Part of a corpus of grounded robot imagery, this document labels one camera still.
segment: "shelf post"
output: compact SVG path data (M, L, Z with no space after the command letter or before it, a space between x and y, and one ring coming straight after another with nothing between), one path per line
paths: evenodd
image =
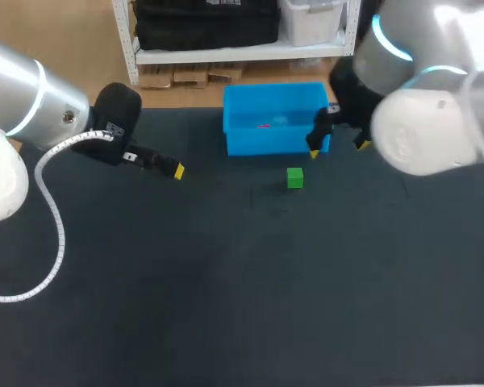
M348 1L348 21L344 34L344 56L351 56L355 52L357 40L358 18L361 13L361 0Z
M127 72L132 85L138 85L138 67L136 56L131 42L131 31L129 29L129 1L112 0L115 10L116 26L119 29L120 43L122 44L123 56L126 60Z

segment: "green cube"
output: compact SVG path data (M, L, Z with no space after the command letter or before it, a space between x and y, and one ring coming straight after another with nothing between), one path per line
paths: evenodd
M287 186L289 189L303 188L303 169L287 168Z

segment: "blue container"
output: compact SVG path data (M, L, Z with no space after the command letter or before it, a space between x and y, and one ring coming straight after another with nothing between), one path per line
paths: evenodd
M308 153L305 140L328 106L322 83L227 86L224 133L229 156ZM330 136L321 152L328 152Z

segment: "metal shelf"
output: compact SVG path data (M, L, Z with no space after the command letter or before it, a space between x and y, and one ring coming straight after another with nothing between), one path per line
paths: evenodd
M361 0L348 0L346 30L339 31L337 37L327 44L295 47L281 34L280 39L276 43L262 44L260 46L168 52L141 50L137 38L134 39L134 42L131 42L128 0L112 0L112 2L115 9L120 41L122 42L123 54L126 59L127 71L129 72L129 78L133 85L138 85L138 65L351 56L355 49L358 16L361 8Z
M339 31L336 39L328 44L314 46L294 47L283 36L271 44L260 46L221 48L217 50L177 51L167 52L160 50L143 51L136 53L138 65L162 65L173 63L202 63L202 62L237 62L249 60L275 60L296 58L319 58L327 56L344 55L344 32Z

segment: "white cable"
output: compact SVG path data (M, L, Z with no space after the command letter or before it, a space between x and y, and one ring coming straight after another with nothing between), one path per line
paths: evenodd
M27 300L28 298L34 297L36 294L41 292L52 282L57 272L59 271L59 268L63 263L63 258L65 257L65 228L63 227L63 221L61 220L61 214L59 213L56 202L54 202L52 195L50 194L50 192L48 192L47 186L43 181L42 172L45 166L47 165L47 163L57 153L62 152L65 149L70 148L77 143L81 143L82 141L87 141L89 139L101 139L104 141L113 141L113 136L106 131L87 131L86 133L75 135L74 137L67 139L66 141L63 141L62 143L56 145L54 148L50 149L47 153L45 153L43 157L41 157L40 161L38 161L38 164L34 169L35 182L40 188L41 194L44 196L45 201L47 202L48 207L50 208L50 211L54 216L54 220L56 221L57 234L59 238L59 247L57 249L56 263L53 265L52 270L44 279L44 281L41 282L39 285L37 285L33 290L30 290L18 296L0 296L0 302L5 302L5 303L19 302L19 301Z

